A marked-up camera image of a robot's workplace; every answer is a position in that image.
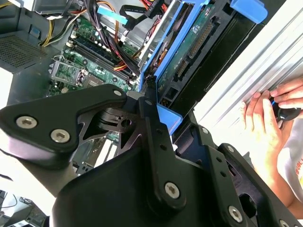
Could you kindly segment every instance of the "human hand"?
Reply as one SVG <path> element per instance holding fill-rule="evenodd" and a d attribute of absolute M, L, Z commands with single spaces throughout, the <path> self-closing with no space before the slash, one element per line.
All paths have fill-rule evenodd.
<path fill-rule="evenodd" d="M 293 121 L 284 122 L 283 128 L 279 129 L 268 98 L 269 91 L 255 93 L 249 105 L 243 102 L 240 108 L 240 122 L 251 151 L 251 161 L 259 169 L 275 165 L 272 161 L 288 140 L 293 125 Z"/>
<path fill-rule="evenodd" d="M 275 90 L 271 91 L 270 94 L 275 98 L 274 101 L 279 103 L 280 108 L 303 109 L 303 78 L 281 84 Z M 301 111 L 298 117 L 303 118 L 303 111 Z"/>

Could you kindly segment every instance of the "white shirt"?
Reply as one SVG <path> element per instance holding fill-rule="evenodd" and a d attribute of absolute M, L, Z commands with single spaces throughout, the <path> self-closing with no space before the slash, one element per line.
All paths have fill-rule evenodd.
<path fill-rule="evenodd" d="M 290 137 L 278 156 L 277 168 L 303 203 L 303 119 L 295 119 Z"/>

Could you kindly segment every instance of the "black knob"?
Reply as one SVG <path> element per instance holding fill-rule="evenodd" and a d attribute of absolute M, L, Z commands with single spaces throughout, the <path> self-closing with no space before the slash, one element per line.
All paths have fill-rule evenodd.
<path fill-rule="evenodd" d="M 275 117 L 277 121 L 291 121 L 301 112 L 301 108 L 291 108 L 291 109 L 282 109 L 279 107 L 278 103 L 274 101 L 274 98 L 270 99 L 270 102 L 273 106 Z"/>

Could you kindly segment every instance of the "silver bolt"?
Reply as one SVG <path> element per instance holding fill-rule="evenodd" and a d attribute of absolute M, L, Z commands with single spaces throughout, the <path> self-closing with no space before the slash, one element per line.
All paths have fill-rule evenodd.
<path fill-rule="evenodd" d="M 66 143 L 70 140 L 71 136 L 66 130 L 56 129 L 52 131 L 51 138 L 56 143 Z"/>
<path fill-rule="evenodd" d="M 280 225 L 281 225 L 281 227 L 289 227 L 289 225 L 286 222 L 284 222 L 283 220 L 280 220 Z"/>
<path fill-rule="evenodd" d="M 16 120 L 16 124 L 22 129 L 33 129 L 37 126 L 37 121 L 33 117 L 22 116 Z"/>
<path fill-rule="evenodd" d="M 117 91 L 117 90 L 114 90 L 114 93 L 117 95 L 117 96 L 121 96 L 121 92 L 120 91 Z"/>
<path fill-rule="evenodd" d="M 231 146 L 227 146 L 227 149 L 228 149 L 230 152 L 232 152 L 232 153 L 235 152 L 234 149 L 233 149 Z"/>
<path fill-rule="evenodd" d="M 238 209 L 235 208 L 234 206 L 229 206 L 228 212 L 236 222 L 241 223 L 243 221 L 243 217 L 240 211 L 238 211 Z"/>
<path fill-rule="evenodd" d="M 148 105 L 152 105 L 152 102 L 150 100 L 145 101 Z"/>
<path fill-rule="evenodd" d="M 172 182 L 167 182 L 164 186 L 165 192 L 172 197 L 173 199 L 177 199 L 180 196 L 179 188 Z"/>
<path fill-rule="evenodd" d="M 206 128 L 202 128 L 202 131 L 205 133 L 205 134 L 208 134 L 208 130 Z"/>

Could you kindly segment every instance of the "ventilation grille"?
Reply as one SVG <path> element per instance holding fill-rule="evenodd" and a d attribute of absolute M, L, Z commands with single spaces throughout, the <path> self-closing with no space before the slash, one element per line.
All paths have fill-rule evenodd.
<path fill-rule="evenodd" d="M 47 54 L 15 35 L 0 38 L 0 60 L 19 68 Z"/>

